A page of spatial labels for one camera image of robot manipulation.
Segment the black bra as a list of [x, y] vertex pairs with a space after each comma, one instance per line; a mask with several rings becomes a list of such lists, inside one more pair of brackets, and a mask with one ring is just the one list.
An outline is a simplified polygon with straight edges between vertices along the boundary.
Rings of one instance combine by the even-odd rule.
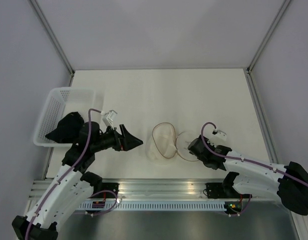
[[58, 122], [56, 129], [46, 134], [45, 137], [58, 144], [71, 144], [78, 138], [83, 125], [84, 119], [79, 112], [70, 112]]

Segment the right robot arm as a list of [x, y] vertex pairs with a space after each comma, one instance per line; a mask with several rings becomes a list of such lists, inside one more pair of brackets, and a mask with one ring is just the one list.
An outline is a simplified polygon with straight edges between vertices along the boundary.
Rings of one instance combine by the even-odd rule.
[[283, 165], [249, 159], [230, 147], [210, 143], [202, 135], [189, 144], [188, 151], [204, 166], [227, 172], [222, 183], [225, 196], [276, 200], [296, 214], [308, 215], [308, 172], [299, 163]]

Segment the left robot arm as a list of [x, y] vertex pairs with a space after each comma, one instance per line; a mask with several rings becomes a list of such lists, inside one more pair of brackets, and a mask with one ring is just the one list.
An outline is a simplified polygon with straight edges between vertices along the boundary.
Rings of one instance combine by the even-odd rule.
[[120, 132], [99, 124], [86, 122], [78, 137], [66, 152], [61, 167], [36, 205], [25, 216], [17, 215], [12, 221], [19, 240], [55, 240], [68, 218], [86, 199], [102, 195], [102, 177], [88, 171], [95, 154], [107, 149], [130, 151], [143, 141], [120, 125]]

